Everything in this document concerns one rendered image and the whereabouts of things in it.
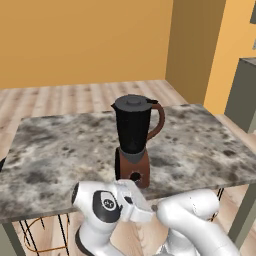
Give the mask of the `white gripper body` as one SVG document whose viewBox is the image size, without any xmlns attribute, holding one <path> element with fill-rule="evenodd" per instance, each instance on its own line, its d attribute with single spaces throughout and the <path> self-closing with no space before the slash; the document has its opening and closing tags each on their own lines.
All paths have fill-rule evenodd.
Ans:
<svg viewBox="0 0 256 256">
<path fill-rule="evenodd" d="M 132 180 L 117 181 L 117 201 L 123 206 L 121 220 L 124 222 L 150 222 L 154 215 L 140 189 Z"/>
</svg>

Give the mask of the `brown and black blender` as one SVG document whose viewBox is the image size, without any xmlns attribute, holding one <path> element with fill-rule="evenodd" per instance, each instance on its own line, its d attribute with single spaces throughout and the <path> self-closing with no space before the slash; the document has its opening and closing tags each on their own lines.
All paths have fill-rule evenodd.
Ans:
<svg viewBox="0 0 256 256">
<path fill-rule="evenodd" d="M 163 128 L 165 113 L 158 102 L 147 111 L 115 111 L 119 146 L 115 151 L 115 177 L 129 179 L 139 188 L 150 183 L 150 162 L 146 143 Z"/>
</svg>

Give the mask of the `grey table leg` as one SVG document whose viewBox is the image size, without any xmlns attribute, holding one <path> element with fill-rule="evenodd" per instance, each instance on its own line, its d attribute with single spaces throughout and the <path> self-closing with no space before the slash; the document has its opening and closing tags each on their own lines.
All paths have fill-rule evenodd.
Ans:
<svg viewBox="0 0 256 256">
<path fill-rule="evenodd" d="M 2 224 L 0 224 L 0 256 L 17 256 Z"/>
<path fill-rule="evenodd" d="M 250 184 L 231 225 L 228 236 L 238 249 L 243 245 L 256 219 L 256 183 Z"/>
</svg>

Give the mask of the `grey cupboard run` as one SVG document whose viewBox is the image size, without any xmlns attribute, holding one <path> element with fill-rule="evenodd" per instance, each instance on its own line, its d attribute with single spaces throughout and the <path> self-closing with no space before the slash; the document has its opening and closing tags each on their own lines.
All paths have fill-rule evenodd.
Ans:
<svg viewBox="0 0 256 256">
<path fill-rule="evenodd" d="M 225 115 L 246 133 L 256 130 L 256 57 L 239 59 Z"/>
</svg>

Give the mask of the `grey wall cupboard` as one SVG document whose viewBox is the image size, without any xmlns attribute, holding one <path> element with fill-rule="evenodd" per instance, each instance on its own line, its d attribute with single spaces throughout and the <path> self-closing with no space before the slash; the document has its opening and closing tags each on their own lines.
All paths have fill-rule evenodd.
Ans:
<svg viewBox="0 0 256 256">
<path fill-rule="evenodd" d="M 251 18 L 250 18 L 250 23 L 256 25 L 256 1 L 254 3 L 252 15 L 251 15 Z M 253 44 L 253 48 L 252 49 L 256 50 L 256 39 L 254 40 L 254 44 Z"/>
</svg>

